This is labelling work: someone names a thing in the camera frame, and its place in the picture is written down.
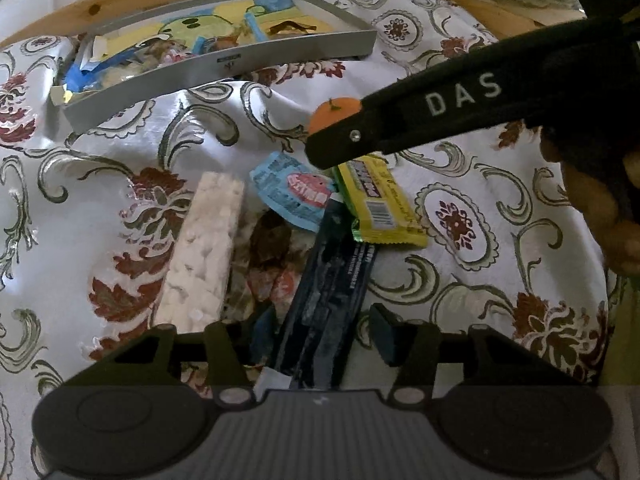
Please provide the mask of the person's right hand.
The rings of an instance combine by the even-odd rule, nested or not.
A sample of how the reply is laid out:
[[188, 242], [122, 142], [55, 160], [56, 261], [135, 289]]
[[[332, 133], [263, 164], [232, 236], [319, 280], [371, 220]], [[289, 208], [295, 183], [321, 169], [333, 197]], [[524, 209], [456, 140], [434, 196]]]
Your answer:
[[551, 139], [552, 129], [541, 130], [540, 150], [547, 162], [558, 162], [568, 200], [585, 219], [603, 252], [606, 265], [621, 276], [639, 276], [639, 225], [625, 219], [620, 204], [606, 185], [569, 164]]

